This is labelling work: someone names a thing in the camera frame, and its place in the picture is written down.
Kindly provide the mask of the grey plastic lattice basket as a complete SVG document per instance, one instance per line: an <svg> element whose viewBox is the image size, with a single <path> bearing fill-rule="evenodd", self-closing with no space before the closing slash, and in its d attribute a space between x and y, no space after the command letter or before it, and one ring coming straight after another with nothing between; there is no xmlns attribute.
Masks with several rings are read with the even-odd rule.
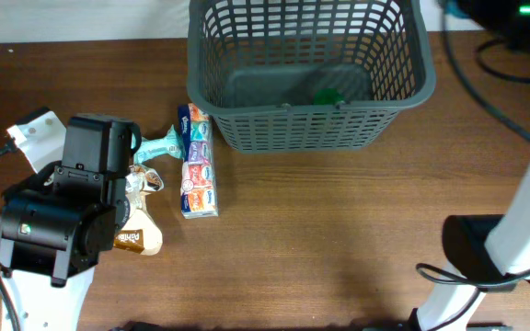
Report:
<svg viewBox="0 0 530 331"><path fill-rule="evenodd" d="M362 148L435 85L419 0L189 4L189 98L242 153Z"/></svg>

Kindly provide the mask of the green capped jar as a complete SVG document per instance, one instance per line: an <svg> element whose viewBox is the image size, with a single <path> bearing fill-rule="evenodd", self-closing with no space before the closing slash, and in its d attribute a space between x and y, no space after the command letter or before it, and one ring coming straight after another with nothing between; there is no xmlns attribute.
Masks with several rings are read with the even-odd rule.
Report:
<svg viewBox="0 0 530 331"><path fill-rule="evenodd" d="M344 96L336 88L324 88L317 91L313 98L314 105L336 106L345 101Z"/></svg>

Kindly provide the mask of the blue lidded round tin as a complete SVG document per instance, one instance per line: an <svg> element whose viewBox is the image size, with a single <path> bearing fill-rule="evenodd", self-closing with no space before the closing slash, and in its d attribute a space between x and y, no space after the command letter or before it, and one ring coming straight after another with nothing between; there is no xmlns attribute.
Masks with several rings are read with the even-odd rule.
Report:
<svg viewBox="0 0 530 331"><path fill-rule="evenodd" d="M460 7L457 0L443 0L442 7L447 15L459 19L469 19L469 15Z"/></svg>

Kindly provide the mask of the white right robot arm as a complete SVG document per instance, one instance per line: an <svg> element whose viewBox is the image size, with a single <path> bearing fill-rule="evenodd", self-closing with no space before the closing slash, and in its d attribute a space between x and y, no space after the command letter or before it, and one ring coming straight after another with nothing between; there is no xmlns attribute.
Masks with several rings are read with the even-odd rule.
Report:
<svg viewBox="0 0 530 331"><path fill-rule="evenodd" d="M530 54L530 1L443 1L442 16L475 21L510 48ZM504 127L530 143L530 132L494 107L459 66L447 26L444 50L467 93ZM445 268L419 263L416 271L433 282L428 299L411 312L410 330L467 330L468 322L491 292L530 284L530 164L503 215L451 215L444 221Z"/></svg>

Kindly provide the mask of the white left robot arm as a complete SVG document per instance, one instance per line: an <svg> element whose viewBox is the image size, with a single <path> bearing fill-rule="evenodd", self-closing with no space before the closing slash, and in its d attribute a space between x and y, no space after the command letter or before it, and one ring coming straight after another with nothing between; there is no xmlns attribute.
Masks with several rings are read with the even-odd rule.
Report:
<svg viewBox="0 0 530 331"><path fill-rule="evenodd" d="M131 120L40 108L8 128L34 173L3 193L5 330L75 330L99 256L127 223L126 177L142 142Z"/></svg>

